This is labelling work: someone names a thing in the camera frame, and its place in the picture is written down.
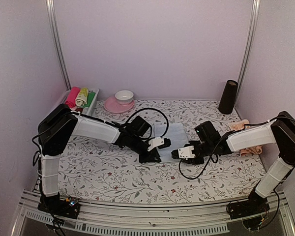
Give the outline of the light blue towel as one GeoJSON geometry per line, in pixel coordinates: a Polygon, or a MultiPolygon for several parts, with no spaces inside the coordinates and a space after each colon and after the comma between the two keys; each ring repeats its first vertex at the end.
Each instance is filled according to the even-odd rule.
{"type": "Polygon", "coordinates": [[[170,139],[171,145],[166,148],[157,149],[162,163],[178,162],[179,159],[173,159],[171,152],[184,147],[188,143],[188,138],[182,123],[170,123],[169,129],[164,136],[170,139]]]}

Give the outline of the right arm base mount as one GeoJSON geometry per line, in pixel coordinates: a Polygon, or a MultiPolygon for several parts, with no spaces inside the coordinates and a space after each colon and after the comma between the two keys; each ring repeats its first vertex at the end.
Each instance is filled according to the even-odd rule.
{"type": "Polygon", "coordinates": [[[261,199],[248,199],[245,201],[230,202],[226,206],[226,212],[231,219],[238,219],[243,217],[252,216],[269,211],[270,207],[267,198],[261,199]]]}

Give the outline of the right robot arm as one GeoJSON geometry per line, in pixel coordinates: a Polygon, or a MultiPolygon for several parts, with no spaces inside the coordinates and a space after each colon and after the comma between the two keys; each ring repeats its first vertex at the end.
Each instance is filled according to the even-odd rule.
{"type": "Polygon", "coordinates": [[[240,130],[232,130],[220,135],[210,121],[196,127],[200,141],[172,151],[172,157],[188,162],[204,157],[212,158],[231,154],[253,146],[276,144],[278,158],[265,176],[256,184],[244,204],[248,214],[260,210],[266,198],[286,180],[295,168],[295,119],[288,112],[259,124],[245,124],[240,130]]]}

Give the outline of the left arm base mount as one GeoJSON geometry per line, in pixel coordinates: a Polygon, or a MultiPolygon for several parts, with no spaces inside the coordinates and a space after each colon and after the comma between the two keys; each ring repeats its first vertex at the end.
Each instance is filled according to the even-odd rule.
{"type": "Polygon", "coordinates": [[[77,219],[80,212],[81,205],[77,200],[69,197],[61,199],[59,193],[47,197],[41,194],[37,209],[39,211],[47,212],[52,216],[62,216],[71,219],[77,219]]]}

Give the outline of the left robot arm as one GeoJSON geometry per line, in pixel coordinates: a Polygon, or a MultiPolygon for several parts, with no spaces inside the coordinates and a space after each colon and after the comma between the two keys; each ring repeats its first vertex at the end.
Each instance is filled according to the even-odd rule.
{"type": "Polygon", "coordinates": [[[139,156],[140,163],[160,162],[158,147],[165,143],[164,136],[144,138],[150,129],[149,123],[141,117],[132,122],[118,123],[87,116],[70,109],[65,104],[57,105],[38,126],[36,137],[41,155],[41,191],[44,205],[52,213],[63,209],[59,193],[60,158],[74,138],[98,140],[128,148],[139,156]]]}

